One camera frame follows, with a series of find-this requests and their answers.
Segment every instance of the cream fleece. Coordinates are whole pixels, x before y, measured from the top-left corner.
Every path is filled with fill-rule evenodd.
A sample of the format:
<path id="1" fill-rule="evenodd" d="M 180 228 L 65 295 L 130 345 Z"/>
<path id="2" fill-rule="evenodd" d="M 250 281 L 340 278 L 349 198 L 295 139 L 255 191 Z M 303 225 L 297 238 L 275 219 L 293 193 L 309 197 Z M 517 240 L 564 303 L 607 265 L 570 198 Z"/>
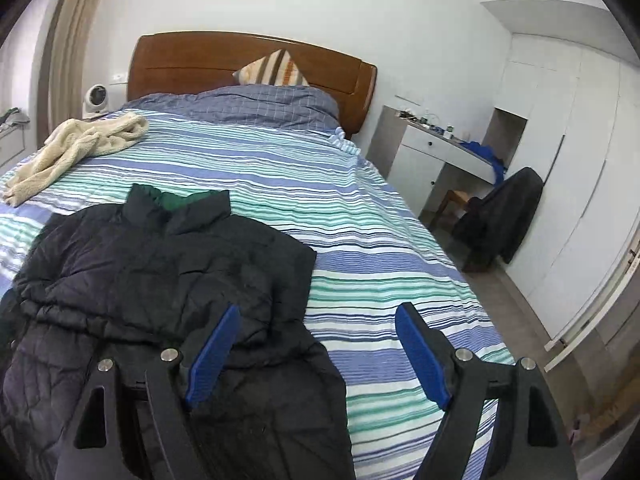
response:
<path id="1" fill-rule="evenodd" d="M 18 168 L 6 182 L 2 197 L 7 204 L 19 206 L 86 156 L 124 150 L 138 142 L 148 128 L 147 120 L 133 112 L 93 123 L 69 119 L 45 140 L 44 148 L 33 160 Z"/>

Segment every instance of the white fan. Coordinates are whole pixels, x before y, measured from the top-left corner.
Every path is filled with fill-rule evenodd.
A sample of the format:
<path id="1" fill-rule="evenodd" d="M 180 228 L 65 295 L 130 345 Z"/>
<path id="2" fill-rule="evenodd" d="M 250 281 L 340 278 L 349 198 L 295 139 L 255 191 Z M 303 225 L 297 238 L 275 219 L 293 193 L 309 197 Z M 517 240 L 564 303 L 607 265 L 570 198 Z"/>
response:
<path id="1" fill-rule="evenodd" d="M 109 96 L 104 85 L 93 85 L 84 95 L 82 118 L 90 119 L 99 115 L 109 104 Z"/>

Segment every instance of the jacket collar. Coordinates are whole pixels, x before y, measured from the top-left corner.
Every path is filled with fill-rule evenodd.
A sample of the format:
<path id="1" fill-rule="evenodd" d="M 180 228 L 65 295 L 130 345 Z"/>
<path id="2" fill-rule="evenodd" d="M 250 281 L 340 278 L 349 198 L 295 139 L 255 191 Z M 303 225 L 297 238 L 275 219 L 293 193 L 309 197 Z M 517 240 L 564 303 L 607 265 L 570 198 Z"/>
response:
<path id="1" fill-rule="evenodd" d="M 202 231 L 231 215 L 228 190 L 212 192 L 196 202 L 185 203 L 173 210 L 163 208 L 154 199 L 154 192 L 159 193 L 151 186 L 131 186 L 122 207 L 122 216 L 137 227 L 178 235 Z"/>

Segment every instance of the ceiling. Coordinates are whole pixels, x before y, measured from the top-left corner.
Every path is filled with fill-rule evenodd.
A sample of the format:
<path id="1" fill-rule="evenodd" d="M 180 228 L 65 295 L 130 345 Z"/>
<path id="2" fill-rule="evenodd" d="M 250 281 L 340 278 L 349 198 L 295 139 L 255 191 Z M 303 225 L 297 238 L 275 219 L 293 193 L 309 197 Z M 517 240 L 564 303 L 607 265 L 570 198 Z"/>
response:
<path id="1" fill-rule="evenodd" d="M 640 65 L 622 28 L 602 0 L 480 0 L 515 34 L 575 41 Z"/>

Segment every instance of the blue garment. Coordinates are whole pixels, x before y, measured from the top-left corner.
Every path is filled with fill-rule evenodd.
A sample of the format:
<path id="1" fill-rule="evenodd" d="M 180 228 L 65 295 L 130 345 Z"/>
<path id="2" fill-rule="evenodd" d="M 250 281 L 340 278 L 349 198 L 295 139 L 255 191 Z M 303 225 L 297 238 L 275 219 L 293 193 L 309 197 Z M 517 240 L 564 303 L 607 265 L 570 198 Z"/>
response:
<path id="1" fill-rule="evenodd" d="M 490 146 L 483 146 L 478 142 L 472 140 L 471 142 L 460 142 L 460 146 L 468 149 L 470 152 L 474 152 L 476 155 L 481 156 L 484 160 L 487 160 L 494 168 L 495 184 L 498 186 L 504 180 L 504 165 L 498 157 L 495 156 L 494 150 Z"/>

